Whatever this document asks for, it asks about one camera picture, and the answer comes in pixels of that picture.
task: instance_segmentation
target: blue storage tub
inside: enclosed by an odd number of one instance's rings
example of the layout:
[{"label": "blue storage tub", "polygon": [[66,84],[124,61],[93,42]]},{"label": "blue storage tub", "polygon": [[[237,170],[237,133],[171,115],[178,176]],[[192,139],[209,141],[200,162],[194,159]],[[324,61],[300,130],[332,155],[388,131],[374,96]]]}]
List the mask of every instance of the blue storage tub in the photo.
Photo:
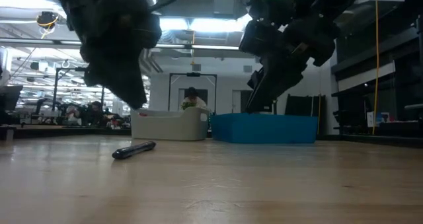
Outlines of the blue storage tub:
[{"label": "blue storage tub", "polygon": [[224,114],[211,117],[213,139],[231,143],[314,143],[316,117]]}]

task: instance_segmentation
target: wooden table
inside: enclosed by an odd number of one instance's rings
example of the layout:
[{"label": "wooden table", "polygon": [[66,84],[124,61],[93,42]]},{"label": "wooden table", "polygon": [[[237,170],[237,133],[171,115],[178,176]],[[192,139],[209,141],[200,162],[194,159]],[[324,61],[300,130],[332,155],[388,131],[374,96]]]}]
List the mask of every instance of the wooden table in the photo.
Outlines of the wooden table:
[{"label": "wooden table", "polygon": [[423,150],[158,141],[128,137],[0,145],[0,223],[422,223]]}]

